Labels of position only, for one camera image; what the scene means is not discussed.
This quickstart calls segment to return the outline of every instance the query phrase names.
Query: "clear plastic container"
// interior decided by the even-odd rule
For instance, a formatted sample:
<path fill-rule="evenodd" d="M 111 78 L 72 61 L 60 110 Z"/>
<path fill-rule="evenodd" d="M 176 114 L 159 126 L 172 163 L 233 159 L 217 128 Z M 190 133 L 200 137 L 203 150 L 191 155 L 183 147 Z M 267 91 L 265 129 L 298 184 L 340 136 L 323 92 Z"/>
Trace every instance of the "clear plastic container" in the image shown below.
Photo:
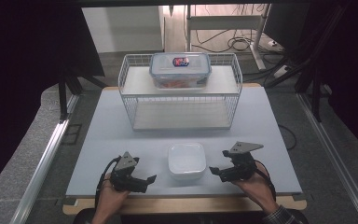
<path fill-rule="evenodd" d="M 160 89 L 203 88 L 211 62 L 205 53 L 156 53 L 149 72 Z"/>
<path fill-rule="evenodd" d="M 176 144 L 168 151 L 172 178 L 191 180 L 202 177 L 206 167 L 205 152 L 199 143 Z"/>

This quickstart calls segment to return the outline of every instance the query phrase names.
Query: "white tabletop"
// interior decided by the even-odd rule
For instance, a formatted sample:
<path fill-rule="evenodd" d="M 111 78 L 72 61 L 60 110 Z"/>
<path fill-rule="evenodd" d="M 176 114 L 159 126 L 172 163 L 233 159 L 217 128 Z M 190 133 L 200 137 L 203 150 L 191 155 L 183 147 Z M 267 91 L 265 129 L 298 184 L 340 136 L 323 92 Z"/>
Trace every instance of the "white tabletop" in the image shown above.
<path fill-rule="evenodd" d="M 238 187 L 222 183 L 208 166 L 232 167 L 222 154 L 237 141 L 264 145 L 252 152 L 271 175 L 278 195 L 302 192 L 264 88 L 243 88 L 230 130 L 143 131 L 132 130 L 118 91 L 104 90 L 89 126 L 89 131 L 66 191 L 67 196 L 90 198 L 95 194 L 105 166 L 129 151 L 140 161 L 132 176 L 146 179 L 157 175 L 146 194 L 133 197 L 206 197 L 241 194 Z M 207 169 L 197 180 L 175 180 L 168 168 L 168 149 L 178 143 L 203 145 Z"/>

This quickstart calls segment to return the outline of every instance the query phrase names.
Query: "wire rack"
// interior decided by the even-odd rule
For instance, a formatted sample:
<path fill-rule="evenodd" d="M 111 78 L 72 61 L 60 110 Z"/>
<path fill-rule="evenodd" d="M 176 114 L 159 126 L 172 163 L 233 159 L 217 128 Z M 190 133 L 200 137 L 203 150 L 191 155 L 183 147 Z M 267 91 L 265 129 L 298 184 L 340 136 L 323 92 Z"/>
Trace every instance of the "wire rack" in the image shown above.
<path fill-rule="evenodd" d="M 241 95 L 235 54 L 209 54 L 212 73 L 202 89 L 162 90 L 149 75 L 152 54 L 124 57 L 118 87 L 133 130 L 229 129 Z"/>

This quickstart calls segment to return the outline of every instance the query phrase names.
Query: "person's right hand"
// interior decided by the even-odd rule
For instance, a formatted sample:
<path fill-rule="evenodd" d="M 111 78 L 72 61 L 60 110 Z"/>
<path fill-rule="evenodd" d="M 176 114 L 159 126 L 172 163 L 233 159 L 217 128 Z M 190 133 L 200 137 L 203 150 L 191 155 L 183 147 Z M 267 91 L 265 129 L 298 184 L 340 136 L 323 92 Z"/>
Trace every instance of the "person's right hand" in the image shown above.
<path fill-rule="evenodd" d="M 269 176 L 266 168 L 259 162 L 255 162 L 257 169 Z M 248 180 L 233 181 L 233 184 L 240 187 L 240 189 L 255 203 L 257 203 L 269 215 L 275 212 L 279 205 L 275 202 L 271 189 L 267 181 L 258 173 L 254 173 Z"/>

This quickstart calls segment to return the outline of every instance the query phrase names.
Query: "human hand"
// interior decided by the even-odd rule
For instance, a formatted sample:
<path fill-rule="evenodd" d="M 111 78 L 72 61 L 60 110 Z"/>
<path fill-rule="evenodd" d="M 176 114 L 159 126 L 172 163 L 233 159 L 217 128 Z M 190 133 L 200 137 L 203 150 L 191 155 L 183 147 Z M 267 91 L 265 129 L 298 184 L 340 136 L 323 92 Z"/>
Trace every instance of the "human hand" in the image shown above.
<path fill-rule="evenodd" d="M 266 168 L 259 162 L 255 162 L 257 169 L 269 176 Z M 255 203 L 257 203 L 269 215 L 275 212 L 279 205 L 275 202 L 267 181 L 258 173 L 254 173 L 248 180 L 233 181 Z"/>
<path fill-rule="evenodd" d="M 116 191 L 109 181 L 110 173 L 105 176 L 92 224 L 106 223 L 120 209 L 130 191 Z"/>

